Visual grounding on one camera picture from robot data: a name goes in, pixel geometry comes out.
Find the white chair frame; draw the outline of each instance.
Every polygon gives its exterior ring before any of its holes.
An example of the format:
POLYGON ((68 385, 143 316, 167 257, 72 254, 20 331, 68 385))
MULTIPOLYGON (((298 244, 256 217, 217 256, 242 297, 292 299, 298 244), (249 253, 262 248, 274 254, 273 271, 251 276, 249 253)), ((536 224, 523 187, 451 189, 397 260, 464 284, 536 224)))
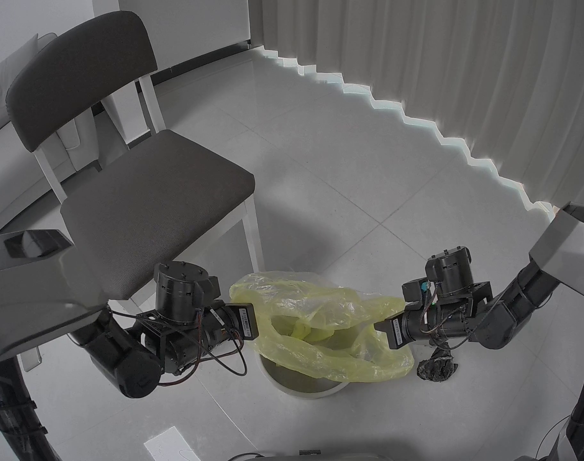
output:
MULTIPOLYGON (((158 134, 162 130, 165 130, 166 126, 164 123, 164 117, 162 116, 162 111, 160 110, 160 104, 158 103, 158 97, 156 96, 156 91, 153 88, 153 82, 151 81, 150 75, 145 75, 139 78, 142 94, 144 96, 144 101, 147 105, 147 110, 151 118, 151 122, 154 127, 154 134, 158 134)), ((66 192, 62 188, 59 180, 57 179, 44 150, 38 147, 34 151, 34 155, 38 164, 44 173, 45 178, 49 181, 49 184, 57 196, 60 203, 68 197, 66 192)), ((206 231, 202 236, 198 238, 192 245, 190 245, 186 250, 184 250, 175 259, 188 261, 199 255, 205 249, 207 249, 211 244, 222 237, 228 230, 230 230, 238 222, 243 221, 243 228, 245 229, 245 237, 247 238, 247 247, 250 251, 251 266, 254 272, 264 271, 264 256, 262 254, 262 245, 260 242, 260 234, 257 226, 256 217, 256 206, 254 205, 254 196, 249 196, 243 203, 237 206, 233 211, 229 212, 223 219, 221 219, 215 227, 206 231)), ((140 309, 141 304, 147 301, 155 293, 155 282, 151 281, 143 288, 141 288, 136 294, 134 294, 127 301, 118 301, 119 304, 130 314, 138 314, 142 312, 140 309)), ((39 365, 42 360, 40 358, 40 352, 38 348, 28 350, 21 354, 21 362, 23 363, 23 369, 29 371, 39 365)))

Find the pillow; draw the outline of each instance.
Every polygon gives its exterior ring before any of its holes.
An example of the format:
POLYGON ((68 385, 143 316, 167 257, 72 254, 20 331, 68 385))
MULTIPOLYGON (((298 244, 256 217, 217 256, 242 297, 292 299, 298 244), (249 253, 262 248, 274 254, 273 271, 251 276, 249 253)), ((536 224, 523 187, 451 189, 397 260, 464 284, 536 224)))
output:
POLYGON ((0 128, 11 120, 6 111, 6 92, 23 67, 36 56, 37 42, 38 35, 34 35, 27 43, 0 63, 0 128))

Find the chair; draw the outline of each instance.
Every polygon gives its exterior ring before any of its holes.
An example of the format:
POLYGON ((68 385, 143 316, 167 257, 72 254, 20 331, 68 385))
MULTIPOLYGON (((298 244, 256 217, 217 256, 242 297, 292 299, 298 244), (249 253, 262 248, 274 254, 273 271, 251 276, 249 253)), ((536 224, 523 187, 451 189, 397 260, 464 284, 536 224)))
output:
POLYGON ((6 96, 12 124, 59 199, 70 237, 110 299, 130 313, 150 296, 145 286, 157 263, 195 257, 241 220, 253 270, 264 271, 253 175, 165 128, 150 79, 157 68, 141 19, 111 12, 60 35, 6 96), (137 79, 154 134, 67 196, 42 142, 137 79))

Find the translucent yellow garbage bag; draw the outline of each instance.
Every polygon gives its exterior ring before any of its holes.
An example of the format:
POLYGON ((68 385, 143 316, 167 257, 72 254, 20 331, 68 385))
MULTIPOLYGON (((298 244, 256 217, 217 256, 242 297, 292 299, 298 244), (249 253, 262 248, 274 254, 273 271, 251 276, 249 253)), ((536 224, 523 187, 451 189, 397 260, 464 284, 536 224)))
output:
POLYGON ((307 376, 340 382, 403 377, 414 366, 409 347, 388 348, 373 323, 401 312, 400 297, 336 288, 314 273, 266 272, 243 277, 231 301, 252 303, 257 351, 307 376))

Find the light under curtain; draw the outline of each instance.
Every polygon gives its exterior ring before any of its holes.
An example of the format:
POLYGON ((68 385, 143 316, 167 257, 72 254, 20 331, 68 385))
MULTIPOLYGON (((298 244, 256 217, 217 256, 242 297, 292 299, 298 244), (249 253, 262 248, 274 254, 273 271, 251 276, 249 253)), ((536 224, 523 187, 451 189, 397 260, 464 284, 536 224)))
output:
POLYGON ((249 4, 252 44, 434 120, 532 202, 584 203, 584 0, 249 4))

